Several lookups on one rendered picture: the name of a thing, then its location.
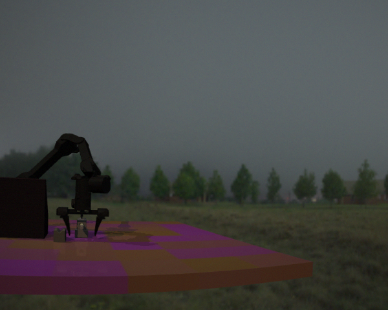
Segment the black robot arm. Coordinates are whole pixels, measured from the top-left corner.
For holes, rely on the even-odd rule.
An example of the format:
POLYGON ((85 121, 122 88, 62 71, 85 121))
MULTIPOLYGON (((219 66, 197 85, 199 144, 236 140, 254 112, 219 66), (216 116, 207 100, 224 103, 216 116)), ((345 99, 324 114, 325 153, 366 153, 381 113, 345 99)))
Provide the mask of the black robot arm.
POLYGON ((89 144, 84 137, 79 137, 72 133, 61 135, 54 149, 52 149, 33 169, 24 172, 16 178, 36 178, 47 172, 63 156, 80 152, 80 169, 85 176, 75 174, 71 179, 76 180, 76 192, 80 193, 109 193, 111 190, 111 177, 101 175, 100 169, 92 159, 89 144))

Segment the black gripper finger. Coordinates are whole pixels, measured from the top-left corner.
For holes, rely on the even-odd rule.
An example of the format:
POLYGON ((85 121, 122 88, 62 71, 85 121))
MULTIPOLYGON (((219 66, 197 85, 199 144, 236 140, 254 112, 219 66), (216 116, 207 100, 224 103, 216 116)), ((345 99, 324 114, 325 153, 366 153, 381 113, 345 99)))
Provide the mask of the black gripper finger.
POLYGON ((68 232, 68 234, 69 234, 69 236, 70 236, 69 216, 67 216, 67 217, 61 217, 61 216, 60 216, 60 218, 63 218, 63 220, 64 220, 64 222, 65 222, 65 225, 66 225, 66 228, 67 228, 67 232, 68 232))
POLYGON ((104 220, 105 219, 105 217, 104 218, 98 218, 98 217, 96 217, 96 226, 95 226, 95 229, 94 229, 94 232, 95 232, 95 236, 96 236, 96 233, 97 233, 97 231, 98 231, 98 228, 99 228, 99 226, 100 226, 100 223, 101 223, 101 221, 102 220, 104 220))

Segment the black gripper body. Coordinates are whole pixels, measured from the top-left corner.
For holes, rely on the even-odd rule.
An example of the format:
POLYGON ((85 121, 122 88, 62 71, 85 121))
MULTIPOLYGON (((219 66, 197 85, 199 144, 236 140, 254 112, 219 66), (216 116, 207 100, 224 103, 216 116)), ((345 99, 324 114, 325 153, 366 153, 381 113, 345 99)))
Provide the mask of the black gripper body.
POLYGON ((56 210, 56 215, 61 217, 67 217, 68 214, 91 214, 97 215, 98 218, 109 216, 108 209, 98 208, 98 210, 91 210, 91 193, 76 192, 75 209, 68 209, 68 207, 58 207, 56 210), (77 210, 81 211, 79 212, 77 210))

